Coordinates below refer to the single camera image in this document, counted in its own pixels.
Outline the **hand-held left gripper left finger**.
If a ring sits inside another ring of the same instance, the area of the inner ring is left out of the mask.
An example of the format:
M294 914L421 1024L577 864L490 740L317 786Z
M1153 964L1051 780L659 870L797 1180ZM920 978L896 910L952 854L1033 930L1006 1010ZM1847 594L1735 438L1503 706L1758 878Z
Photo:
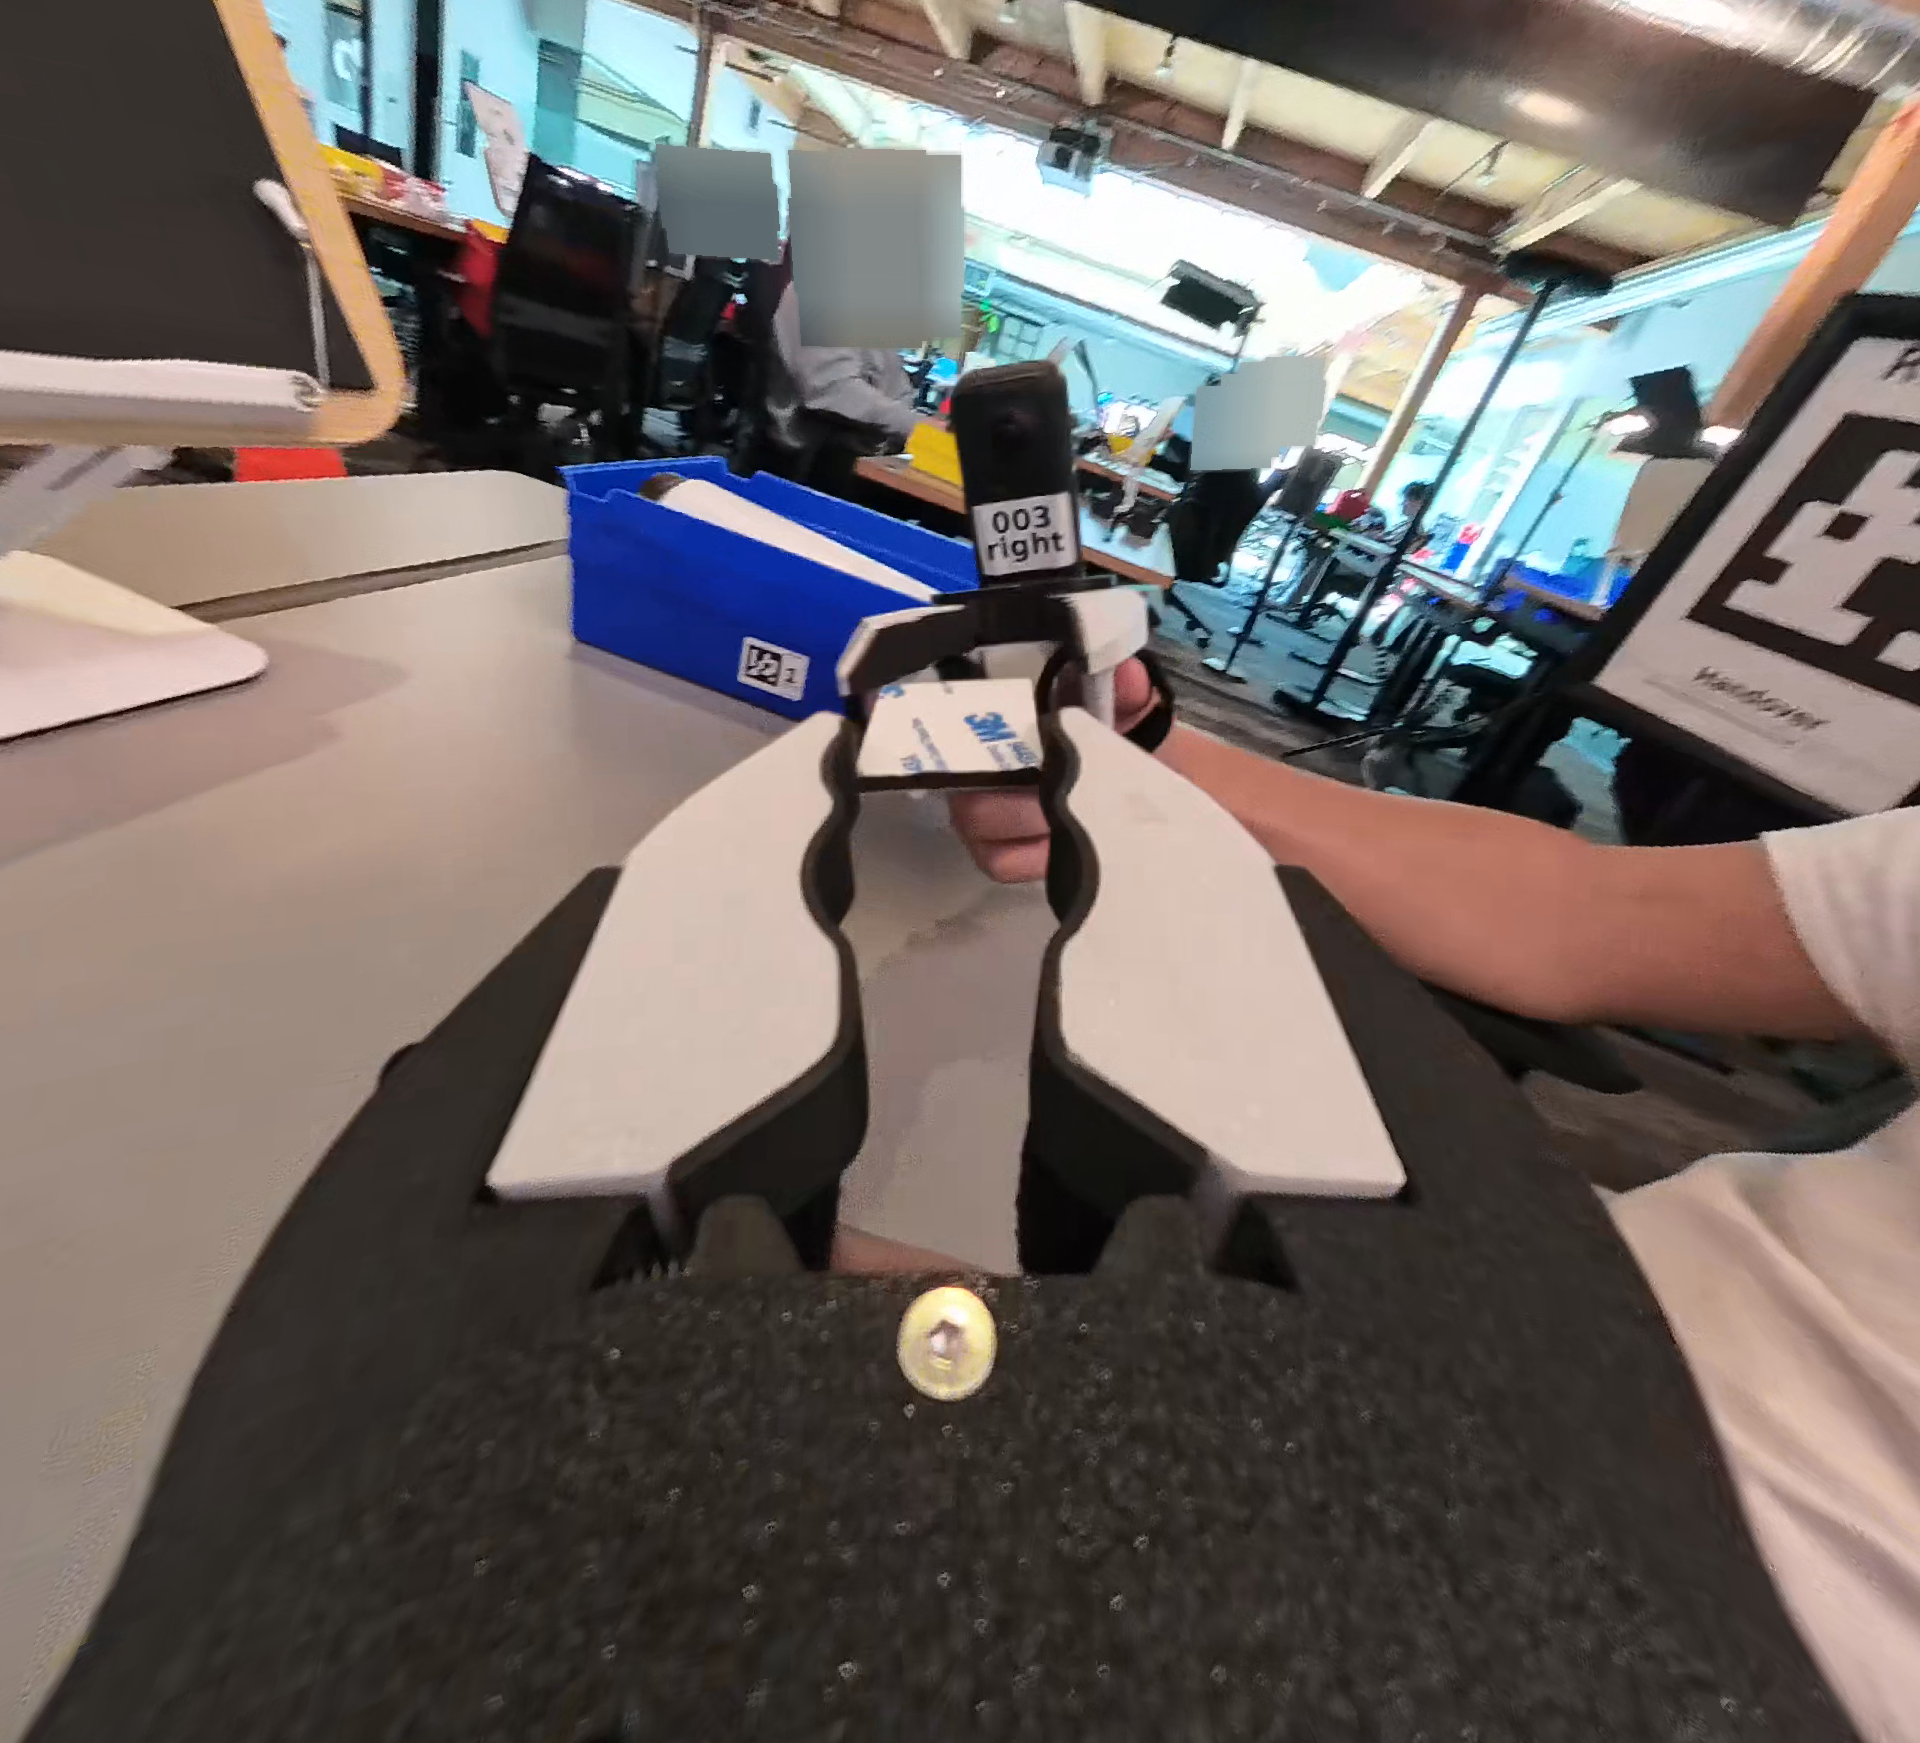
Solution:
M763 1202L832 1262L870 1124L845 924L860 730L817 714L666 816L618 870L486 1172L500 1202L627 1200L686 1258Z

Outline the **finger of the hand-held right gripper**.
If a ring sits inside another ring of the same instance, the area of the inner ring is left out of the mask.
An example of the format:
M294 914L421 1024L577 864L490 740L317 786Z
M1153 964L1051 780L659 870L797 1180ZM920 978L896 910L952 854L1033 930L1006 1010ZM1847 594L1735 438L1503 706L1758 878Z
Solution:
M1071 596L1071 638L1082 670L1108 676L1141 656L1151 636L1142 592L1076 592Z
M862 620L835 668L847 718L869 726L881 692L926 670L957 662L969 674L979 642L972 604L920 604Z

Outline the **person's right hand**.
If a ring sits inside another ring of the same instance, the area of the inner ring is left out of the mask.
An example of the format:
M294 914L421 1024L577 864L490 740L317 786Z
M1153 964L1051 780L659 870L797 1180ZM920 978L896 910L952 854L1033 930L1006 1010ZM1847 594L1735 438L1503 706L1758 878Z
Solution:
M1161 658L1141 652L1114 678L1116 732L1158 752L1175 732L1175 692ZM949 796L949 822L972 864L998 886L1041 884L1051 862L1051 826L1039 790L969 790Z

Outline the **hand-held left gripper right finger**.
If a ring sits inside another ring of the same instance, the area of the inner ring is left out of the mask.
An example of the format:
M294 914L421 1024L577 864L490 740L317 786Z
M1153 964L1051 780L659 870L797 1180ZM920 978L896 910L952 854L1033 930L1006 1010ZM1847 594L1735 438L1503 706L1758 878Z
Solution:
M1047 900L1020 1268L1093 1272L1124 1214L1188 1206L1202 1258L1269 1200L1410 1180L1275 860L1081 706L1042 720Z

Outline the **blue plastic bin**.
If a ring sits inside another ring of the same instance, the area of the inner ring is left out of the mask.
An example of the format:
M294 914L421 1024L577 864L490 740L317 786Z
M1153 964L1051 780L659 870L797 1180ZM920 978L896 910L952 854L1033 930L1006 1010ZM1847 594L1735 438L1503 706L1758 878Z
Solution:
M920 602L645 502L640 484L660 472L733 490L943 598L979 586L961 540L777 474L737 476L716 458L564 466L577 642L716 696L789 720L836 712L836 666L857 626Z

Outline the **person's right forearm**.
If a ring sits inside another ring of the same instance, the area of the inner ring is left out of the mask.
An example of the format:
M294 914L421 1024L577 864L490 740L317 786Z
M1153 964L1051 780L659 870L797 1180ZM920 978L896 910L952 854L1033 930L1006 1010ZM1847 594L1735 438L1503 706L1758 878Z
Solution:
M1862 1032L1761 844L1623 848L1380 796L1175 728L1161 760L1313 874L1423 982L1556 1026L1842 1040Z

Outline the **white bottle with black cap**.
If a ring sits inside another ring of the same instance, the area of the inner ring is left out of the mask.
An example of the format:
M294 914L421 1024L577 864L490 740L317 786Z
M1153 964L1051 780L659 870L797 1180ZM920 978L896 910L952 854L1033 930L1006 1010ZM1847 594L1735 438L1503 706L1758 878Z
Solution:
M881 562L877 556L857 552L818 530L769 508L761 508L749 498L713 482L669 470L651 476L638 486L637 494L659 508L707 522L784 556L809 560L872 588L889 590L890 594L920 604L937 604L944 598L934 586Z

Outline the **white and blue packet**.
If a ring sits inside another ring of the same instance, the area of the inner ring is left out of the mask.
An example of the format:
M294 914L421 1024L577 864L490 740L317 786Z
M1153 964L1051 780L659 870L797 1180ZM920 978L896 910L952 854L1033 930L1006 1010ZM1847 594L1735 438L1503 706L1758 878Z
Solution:
M1044 770L1037 682L923 676L878 690L855 774L867 792L1020 786Z

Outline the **black office chair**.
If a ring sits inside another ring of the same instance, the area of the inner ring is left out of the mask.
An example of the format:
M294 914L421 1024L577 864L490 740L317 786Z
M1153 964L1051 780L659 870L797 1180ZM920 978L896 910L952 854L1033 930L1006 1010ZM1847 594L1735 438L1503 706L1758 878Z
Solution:
M486 354L516 412L610 424L629 406L643 210L621 190L530 156L493 280Z
M1181 590L1187 584L1222 588L1230 580L1239 546L1270 494L1261 470L1194 472L1166 510L1173 584L1164 604L1202 650L1213 648L1213 630Z

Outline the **black light panel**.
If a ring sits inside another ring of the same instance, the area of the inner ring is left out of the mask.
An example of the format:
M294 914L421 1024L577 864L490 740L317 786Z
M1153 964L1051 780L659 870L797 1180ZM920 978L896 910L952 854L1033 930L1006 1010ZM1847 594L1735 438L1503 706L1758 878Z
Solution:
M1257 320L1263 300L1233 278L1181 260L1164 278L1161 306L1213 332L1239 334Z

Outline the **large framed tag sign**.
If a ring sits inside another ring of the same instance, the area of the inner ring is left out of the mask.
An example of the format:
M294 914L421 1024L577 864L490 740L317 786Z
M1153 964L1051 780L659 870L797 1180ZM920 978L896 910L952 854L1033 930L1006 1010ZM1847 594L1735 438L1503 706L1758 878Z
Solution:
M1571 704L1781 802L1916 804L1919 302L1836 304L1571 674Z

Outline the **black board with wooden edge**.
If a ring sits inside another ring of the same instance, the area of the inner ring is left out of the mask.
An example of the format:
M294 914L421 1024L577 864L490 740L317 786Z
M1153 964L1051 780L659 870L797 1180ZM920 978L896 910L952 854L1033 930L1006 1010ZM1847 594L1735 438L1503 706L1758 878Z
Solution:
M402 356L262 0L2 0L2 352L328 370L386 434Z

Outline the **light wooden table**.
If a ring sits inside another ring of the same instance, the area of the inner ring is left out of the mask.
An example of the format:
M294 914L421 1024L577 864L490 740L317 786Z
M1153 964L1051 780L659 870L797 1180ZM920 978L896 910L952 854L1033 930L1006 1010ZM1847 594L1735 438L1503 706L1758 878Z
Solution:
M906 498L918 508L966 520L963 488L918 470L906 458L862 458L857 460L855 474L857 480ZM1089 564L1156 590L1169 590L1176 582L1175 552L1162 530L1138 538L1124 526L1114 528L1097 520L1087 506L1081 506L1076 518L1082 558Z

